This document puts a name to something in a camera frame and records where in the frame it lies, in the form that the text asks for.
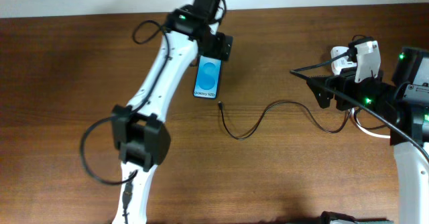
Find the blue Galaxy smartphone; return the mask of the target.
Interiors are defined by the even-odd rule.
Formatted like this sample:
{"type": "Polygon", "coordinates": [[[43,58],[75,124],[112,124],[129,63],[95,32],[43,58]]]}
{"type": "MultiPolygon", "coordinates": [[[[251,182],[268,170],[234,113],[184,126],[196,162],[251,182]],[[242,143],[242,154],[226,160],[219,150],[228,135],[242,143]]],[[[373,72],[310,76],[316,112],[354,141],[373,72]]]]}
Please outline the blue Galaxy smartphone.
{"type": "Polygon", "coordinates": [[[206,56],[198,58],[198,70],[193,95],[197,98],[215,99],[218,94],[222,61],[206,56]]]}

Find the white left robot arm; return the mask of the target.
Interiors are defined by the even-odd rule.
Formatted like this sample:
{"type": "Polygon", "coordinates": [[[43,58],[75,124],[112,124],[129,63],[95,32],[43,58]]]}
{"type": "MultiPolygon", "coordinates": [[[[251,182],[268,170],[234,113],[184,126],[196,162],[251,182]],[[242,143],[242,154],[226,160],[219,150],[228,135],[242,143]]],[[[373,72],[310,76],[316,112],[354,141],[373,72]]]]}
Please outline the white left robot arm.
{"type": "Polygon", "coordinates": [[[226,12],[225,0],[194,0],[169,13],[142,86],[126,106],[114,106],[113,142],[122,171],[114,223],[146,223],[151,182],[171,143],[165,126],[170,101],[193,61],[229,59],[233,39],[217,30],[226,12]]]}

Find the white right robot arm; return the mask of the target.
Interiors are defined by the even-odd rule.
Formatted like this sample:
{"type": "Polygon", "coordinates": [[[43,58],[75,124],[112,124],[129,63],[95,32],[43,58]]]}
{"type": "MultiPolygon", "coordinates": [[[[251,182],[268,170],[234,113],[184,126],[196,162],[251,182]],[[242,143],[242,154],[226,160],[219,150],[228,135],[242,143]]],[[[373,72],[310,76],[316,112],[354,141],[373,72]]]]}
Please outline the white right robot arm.
{"type": "Polygon", "coordinates": [[[400,190],[400,223],[428,222],[428,51],[404,47],[392,83],[370,76],[355,83],[355,71],[307,79],[322,108],[358,107],[390,130],[400,190]]]}

